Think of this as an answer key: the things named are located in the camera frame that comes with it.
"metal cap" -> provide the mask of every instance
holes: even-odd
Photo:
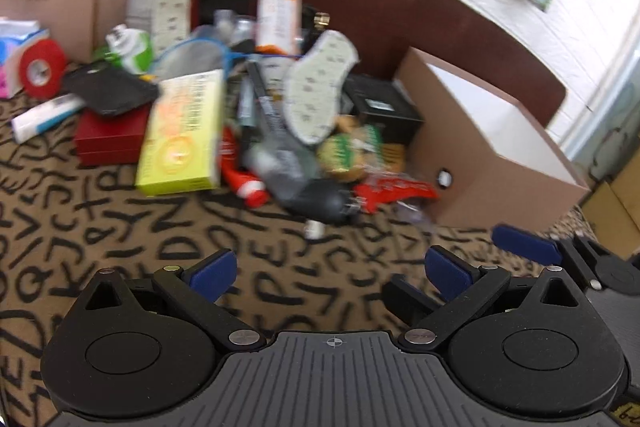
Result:
[[[404,334],[407,342],[411,342],[412,344],[431,344],[436,339],[436,336],[433,331],[422,328],[415,328]]]
[[[316,30],[324,30],[329,25],[329,20],[331,20],[331,16],[325,12],[317,12],[314,15],[314,26]]]
[[[229,335],[229,340],[236,346],[250,346],[260,340],[260,333],[254,330],[236,330]]]

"screw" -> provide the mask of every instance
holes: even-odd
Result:
[[[260,340],[260,333],[254,330],[237,330],[229,335],[229,340],[236,346],[251,346]]]
[[[436,339],[436,336],[433,331],[422,328],[415,328],[404,334],[407,342],[411,342],[412,344],[431,344]]]

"black box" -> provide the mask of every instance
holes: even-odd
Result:
[[[342,113],[378,127],[384,143],[409,145],[424,123],[394,83],[365,74],[350,74],[344,81]]]

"red box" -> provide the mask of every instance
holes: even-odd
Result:
[[[191,0],[191,29],[201,24],[213,24],[213,13],[218,9],[255,16],[257,0]]]
[[[83,166],[138,163],[151,104],[116,118],[103,118],[89,109],[76,130],[76,153]]]

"crosshair marking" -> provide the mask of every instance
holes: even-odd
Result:
[[[329,339],[326,343],[331,347],[338,347],[342,345],[342,341],[336,337]]]

